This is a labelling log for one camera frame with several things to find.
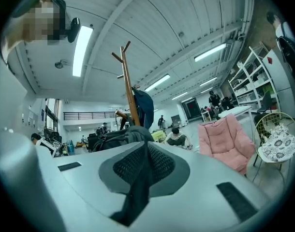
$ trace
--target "fluorescent light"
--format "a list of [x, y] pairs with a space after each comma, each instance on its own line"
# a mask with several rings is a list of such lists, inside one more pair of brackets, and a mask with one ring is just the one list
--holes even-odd
[[81, 26], [78, 39], [76, 41], [75, 51], [74, 51], [74, 63], [72, 67], [72, 75], [81, 76], [82, 64], [85, 55], [86, 47], [89, 43], [89, 38], [93, 29]]
[[192, 99], [192, 97], [190, 97], [190, 98], [188, 98], [188, 99], [186, 99], [186, 100], [184, 100], [184, 101], [182, 101], [182, 102], [187, 102], [187, 101], [190, 100], [190, 99]]
[[185, 92], [185, 93], [183, 93], [183, 94], [181, 94], [181, 95], [178, 95], [177, 97], [174, 97], [173, 100], [175, 100], [175, 99], [177, 99], [177, 98], [179, 98], [179, 97], [181, 97], [181, 96], [184, 96], [184, 95], [186, 95], [186, 94], [187, 94], [187, 92]]
[[201, 60], [201, 59], [203, 59], [203, 58], [211, 55], [212, 53], [215, 53], [217, 51], [220, 51], [220, 50], [224, 49], [226, 46], [227, 46], [227, 44], [224, 43], [224, 44], [221, 44], [219, 46], [216, 46], [216, 47], [212, 48], [211, 50], [208, 50], [207, 52], [205, 52], [203, 54], [200, 54], [200, 55], [196, 56], [194, 58], [195, 59], [195, 62], [197, 62], [197, 61], [199, 61], [199, 60]]
[[212, 78], [211, 80], [208, 80], [207, 82], [200, 84], [200, 86], [206, 85], [207, 83], [216, 80], [216, 78], [217, 78], [217, 77], [214, 77], [214, 78]]
[[158, 86], [159, 84], [161, 84], [162, 82], [166, 81], [167, 79], [169, 79], [170, 76], [167, 74], [164, 77], [162, 77], [161, 79], [159, 79], [158, 81], [156, 81], [155, 83], [153, 83], [151, 86], [147, 87], [145, 89], [146, 92], [149, 92], [150, 90], [154, 89], [156, 86]]
[[206, 91], [208, 91], [208, 90], [210, 90], [210, 89], [212, 89], [212, 88], [213, 88], [213, 87], [208, 88], [207, 90], [200, 92], [200, 94], [202, 94], [202, 93], [204, 93], [204, 92], [206, 92]]

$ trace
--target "door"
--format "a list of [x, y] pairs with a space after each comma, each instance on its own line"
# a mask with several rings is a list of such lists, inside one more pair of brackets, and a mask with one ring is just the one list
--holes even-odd
[[191, 119], [194, 117], [200, 116], [200, 110], [196, 99], [190, 100], [183, 104], [186, 107], [186, 115], [187, 119]]

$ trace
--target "black backpack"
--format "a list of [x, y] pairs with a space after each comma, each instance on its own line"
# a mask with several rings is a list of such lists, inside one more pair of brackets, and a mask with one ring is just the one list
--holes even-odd
[[154, 139], [148, 129], [141, 126], [129, 126], [127, 129], [109, 132], [101, 136], [94, 145], [93, 152], [141, 141], [153, 142]]

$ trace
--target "mesh panel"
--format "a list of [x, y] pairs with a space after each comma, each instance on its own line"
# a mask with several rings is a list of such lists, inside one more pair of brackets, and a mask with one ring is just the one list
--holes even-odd
[[[145, 147], [141, 147], [113, 165], [114, 172], [130, 185], [134, 183], [144, 161], [147, 160], [144, 157], [144, 150]], [[148, 150], [153, 176], [151, 185], [154, 185], [172, 173], [175, 168], [175, 161], [170, 156], [151, 146], [148, 146]]]
[[175, 161], [161, 151], [148, 146], [151, 157], [153, 184], [166, 178], [175, 168]]
[[113, 165], [114, 172], [128, 184], [137, 178], [144, 160], [144, 148], [139, 148]]

